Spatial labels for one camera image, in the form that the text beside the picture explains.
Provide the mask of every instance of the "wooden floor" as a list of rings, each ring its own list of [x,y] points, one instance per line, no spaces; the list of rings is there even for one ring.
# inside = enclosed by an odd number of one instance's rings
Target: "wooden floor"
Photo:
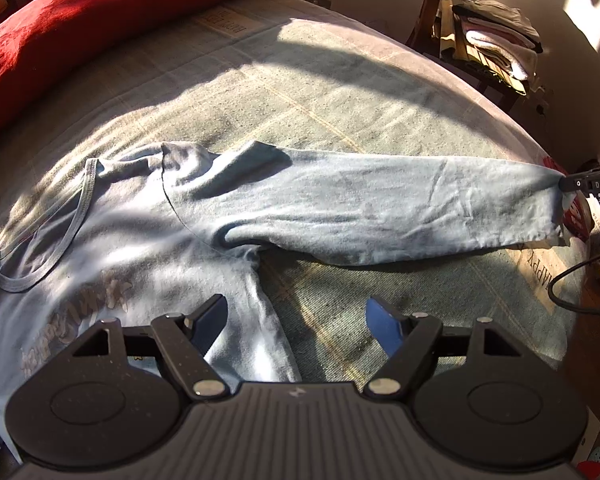
[[[582,304],[600,306],[600,284],[593,275],[587,278]],[[560,371],[600,420],[600,317],[578,316]]]

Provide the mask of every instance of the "bed sheet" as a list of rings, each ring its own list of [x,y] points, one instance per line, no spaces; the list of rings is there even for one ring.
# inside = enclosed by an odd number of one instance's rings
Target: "bed sheet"
[[[546,157],[469,85],[364,25],[301,0],[232,0],[108,51],[2,136],[0,245],[73,189],[90,156],[157,140],[223,152],[251,139],[537,164]],[[386,359],[365,327],[372,294],[447,324],[491,316],[557,364],[574,317],[553,307],[546,284],[586,255],[568,232],[562,247],[358,269],[272,249],[262,253],[260,275],[303,379],[362,384]],[[581,284],[574,274],[560,294],[576,300]]]

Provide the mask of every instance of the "shirt sleeve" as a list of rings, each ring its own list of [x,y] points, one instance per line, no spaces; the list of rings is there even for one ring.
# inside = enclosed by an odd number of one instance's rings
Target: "shirt sleeve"
[[[271,243],[368,265],[557,238],[559,172],[467,156],[317,152],[250,142],[215,155],[165,144],[180,219],[229,250]]]

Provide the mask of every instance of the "red blanket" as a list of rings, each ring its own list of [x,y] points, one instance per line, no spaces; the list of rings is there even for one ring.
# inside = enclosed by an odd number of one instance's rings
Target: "red blanket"
[[[0,24],[0,129],[120,41],[223,0],[34,0]]]

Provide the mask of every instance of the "light blue shirt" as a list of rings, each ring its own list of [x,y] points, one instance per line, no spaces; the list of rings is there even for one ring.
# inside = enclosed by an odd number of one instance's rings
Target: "light blue shirt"
[[[258,283],[260,250],[355,266],[557,238],[560,177],[508,160],[261,142],[91,158],[80,189],[0,248],[0,441],[16,454],[9,396],[97,319],[144,325],[215,293],[229,317],[206,360],[227,383],[300,380]]]

